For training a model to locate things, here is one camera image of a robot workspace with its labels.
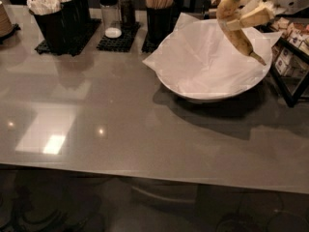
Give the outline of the black mat under cutlery cups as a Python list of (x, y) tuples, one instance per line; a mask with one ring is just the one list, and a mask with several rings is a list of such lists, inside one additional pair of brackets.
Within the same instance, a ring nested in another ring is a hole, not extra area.
[(61, 31), (47, 30), (44, 40), (35, 47), (35, 50), (39, 54), (79, 55), (100, 27), (100, 24), (101, 21), (99, 19), (91, 18), (75, 36), (70, 36), (68, 33), (63, 33)]

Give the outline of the black cup with white cutlery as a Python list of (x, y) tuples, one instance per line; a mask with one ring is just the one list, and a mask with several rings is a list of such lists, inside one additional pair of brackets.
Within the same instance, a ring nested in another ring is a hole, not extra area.
[(61, 31), (72, 35), (63, 17), (63, 3), (70, 0), (27, 0), (29, 13), (36, 20), (43, 38), (47, 30)]

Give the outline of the black mat under shakers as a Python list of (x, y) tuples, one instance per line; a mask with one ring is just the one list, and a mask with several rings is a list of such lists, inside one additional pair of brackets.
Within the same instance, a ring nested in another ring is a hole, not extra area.
[(111, 52), (129, 52), (139, 28), (140, 23), (136, 22), (130, 28), (122, 28), (122, 35), (119, 38), (110, 39), (103, 37), (99, 41), (97, 49)]

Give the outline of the pepper shaker black lid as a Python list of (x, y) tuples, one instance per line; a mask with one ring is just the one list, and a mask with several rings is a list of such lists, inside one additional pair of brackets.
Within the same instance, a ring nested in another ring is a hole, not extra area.
[(135, 22), (134, 0), (119, 0), (122, 24), (125, 28), (131, 28)]

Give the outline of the black cup behind cutlery cup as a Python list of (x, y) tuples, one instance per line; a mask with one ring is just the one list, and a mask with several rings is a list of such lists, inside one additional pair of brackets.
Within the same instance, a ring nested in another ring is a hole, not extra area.
[(72, 35), (81, 33), (90, 21), (88, 0), (70, 0), (63, 3), (63, 17)]

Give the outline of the yellow banana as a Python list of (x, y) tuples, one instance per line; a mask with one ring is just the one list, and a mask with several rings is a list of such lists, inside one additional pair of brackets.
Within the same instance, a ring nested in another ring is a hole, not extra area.
[(263, 66), (265, 60), (258, 55), (242, 29), (232, 31), (228, 28), (228, 19), (234, 19), (234, 12), (239, 8), (240, 0), (221, 0), (216, 11), (216, 19), (222, 32), (232, 46), (242, 55), (254, 58)]

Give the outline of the black cup with wooden stirrers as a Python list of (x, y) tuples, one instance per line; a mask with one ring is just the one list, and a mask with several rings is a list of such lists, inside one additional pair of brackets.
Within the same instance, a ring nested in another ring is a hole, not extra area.
[(170, 32), (174, 0), (145, 0), (148, 36), (152, 43), (160, 43)]

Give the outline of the black rack with packets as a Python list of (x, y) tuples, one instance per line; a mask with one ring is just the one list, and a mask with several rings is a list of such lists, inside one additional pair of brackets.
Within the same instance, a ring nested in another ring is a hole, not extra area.
[(270, 73), (287, 106), (309, 100), (309, 24), (280, 17), (267, 27), (281, 33)]

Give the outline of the stack of brown cups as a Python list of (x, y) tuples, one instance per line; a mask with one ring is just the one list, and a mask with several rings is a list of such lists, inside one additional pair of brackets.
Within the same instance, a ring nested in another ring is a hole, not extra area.
[(13, 25), (4, 7), (4, 3), (0, 1), (0, 37), (5, 37), (12, 31)]

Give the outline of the black mat under stirrer cup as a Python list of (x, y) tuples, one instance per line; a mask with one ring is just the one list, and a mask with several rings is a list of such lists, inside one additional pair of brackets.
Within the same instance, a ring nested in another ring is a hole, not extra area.
[(146, 35), (145, 40), (142, 45), (142, 51), (144, 53), (152, 53), (156, 50), (157, 45), (151, 41), (149, 35)]

